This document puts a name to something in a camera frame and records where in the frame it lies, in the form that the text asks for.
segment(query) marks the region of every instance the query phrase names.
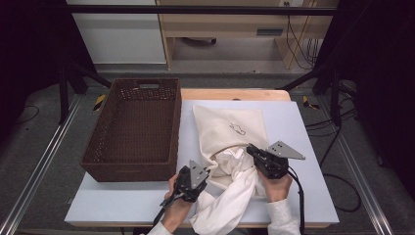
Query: white cabinet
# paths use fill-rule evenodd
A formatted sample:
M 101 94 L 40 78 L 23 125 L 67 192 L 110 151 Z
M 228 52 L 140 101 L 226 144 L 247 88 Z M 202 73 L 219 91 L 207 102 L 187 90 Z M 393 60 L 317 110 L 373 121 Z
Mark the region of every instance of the white cabinet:
M 154 0 L 67 0 L 70 5 L 155 5 Z M 94 64 L 165 64 L 156 14 L 73 14 Z

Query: white sleeve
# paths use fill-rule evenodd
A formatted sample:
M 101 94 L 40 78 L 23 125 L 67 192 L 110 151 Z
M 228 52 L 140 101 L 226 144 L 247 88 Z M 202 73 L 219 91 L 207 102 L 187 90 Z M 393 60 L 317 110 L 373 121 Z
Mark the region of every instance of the white sleeve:
M 161 222 L 156 224 L 156 226 L 147 235 L 151 235 L 151 234 L 172 235 L 170 232 L 167 231 L 167 229 L 165 229 L 165 227 L 162 225 Z
M 271 223 L 268 234 L 300 235 L 300 222 L 291 214 L 287 199 L 266 205 Z

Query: floor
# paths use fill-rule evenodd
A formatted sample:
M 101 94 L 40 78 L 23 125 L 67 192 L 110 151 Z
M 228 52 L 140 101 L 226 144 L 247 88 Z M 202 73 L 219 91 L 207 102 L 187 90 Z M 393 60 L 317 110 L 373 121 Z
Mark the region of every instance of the floor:
M 183 38 L 176 46 L 171 70 L 149 65 L 98 65 L 97 69 L 108 80 L 175 76 L 183 87 L 265 89 L 281 87 L 309 71 L 298 65 L 285 70 L 272 39 L 218 38 L 212 45 Z M 301 57 L 299 63 L 302 67 L 307 65 Z M 12 234 L 7 229 L 16 234 L 121 234 L 119 228 L 78 228 L 64 222 L 84 173 L 78 163 L 99 114 L 93 107 L 97 97 L 108 92 L 102 85 L 86 81 L 90 88 L 85 95 L 70 92 L 76 112 L 69 117 L 68 126 L 58 125 L 59 87 L 51 86 L 30 95 L 28 107 L 18 121 L 21 123 L 0 145 L 0 234 Z M 324 123 L 314 125 L 328 119 L 330 100 L 329 94 L 312 94 L 313 82 L 309 80 L 290 95 L 299 104 L 317 159 L 322 161 L 338 128 Z M 304 96 L 309 105 L 303 103 Z M 306 229 L 306 233 L 415 234 L 415 203 L 393 170 L 378 166 L 376 152 L 353 110 L 352 99 L 341 94 L 341 100 L 342 130 L 322 165 L 340 223 L 325 229 Z M 64 133 L 57 135 L 64 127 Z M 59 145 L 48 146 L 52 139 Z M 360 207 L 354 189 L 361 197 Z M 132 229 L 125 228 L 125 233 L 132 233 Z

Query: aluminum rail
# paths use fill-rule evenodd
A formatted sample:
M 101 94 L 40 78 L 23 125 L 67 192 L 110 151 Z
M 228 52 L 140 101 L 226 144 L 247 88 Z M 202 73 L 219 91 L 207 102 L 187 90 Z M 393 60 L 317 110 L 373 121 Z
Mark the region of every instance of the aluminum rail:
M 19 223 L 21 222 L 23 215 L 27 210 L 27 207 L 29 206 L 34 194 L 36 193 L 37 188 L 39 187 L 43 179 L 43 176 L 46 173 L 46 170 L 49 167 L 49 164 L 54 159 L 55 154 L 58 151 L 58 148 L 61 145 L 61 142 L 69 129 L 73 117 L 75 116 L 76 111 L 79 107 L 81 99 L 81 95 L 74 96 L 73 102 L 69 108 L 69 116 L 63 124 L 58 126 L 54 136 L 49 142 L 48 147 L 46 148 L 45 152 L 40 158 L 40 161 L 37 164 L 36 169 L 33 171 L 33 174 L 24 186 L 21 195 L 19 196 L 12 210 L 9 212 L 9 215 L 7 216 L 5 221 L 1 224 L 0 235 L 12 235 L 18 228 Z
M 322 98 L 321 96 L 317 96 L 318 103 L 321 104 L 324 114 L 327 118 L 330 118 L 330 111 L 327 98 Z M 336 131 L 335 126 L 332 124 L 332 129 Z M 372 189 L 370 188 L 369 183 L 366 180 L 366 177 L 363 175 L 362 170 L 357 164 L 353 153 L 351 152 L 350 147 L 348 146 L 345 137 L 342 133 L 339 134 L 339 150 L 342 153 L 342 157 L 345 161 L 346 167 L 350 176 L 354 182 L 354 185 L 359 192 L 359 195 L 362 199 L 362 203 L 366 208 L 367 213 L 375 227 L 376 232 L 379 235 L 392 235 L 393 231 L 392 228 L 382 211 L 382 208 L 375 197 Z
M 88 14 L 204 14 L 336 16 L 354 13 L 338 8 L 245 7 L 245 6 L 150 6 L 150 5 L 39 5 L 40 10 Z

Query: drawstring bag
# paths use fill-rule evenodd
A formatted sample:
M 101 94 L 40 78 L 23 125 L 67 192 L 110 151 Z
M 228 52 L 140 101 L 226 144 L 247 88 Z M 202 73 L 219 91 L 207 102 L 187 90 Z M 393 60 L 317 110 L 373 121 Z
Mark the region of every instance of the drawstring bag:
M 204 191 L 190 219 L 201 235 L 228 234 L 239 223 L 252 196 L 265 197 L 254 158 L 246 152 L 252 143 L 269 144 L 262 110 L 216 109 L 194 106 L 202 165 L 210 169 L 207 183 L 224 190 L 217 198 Z

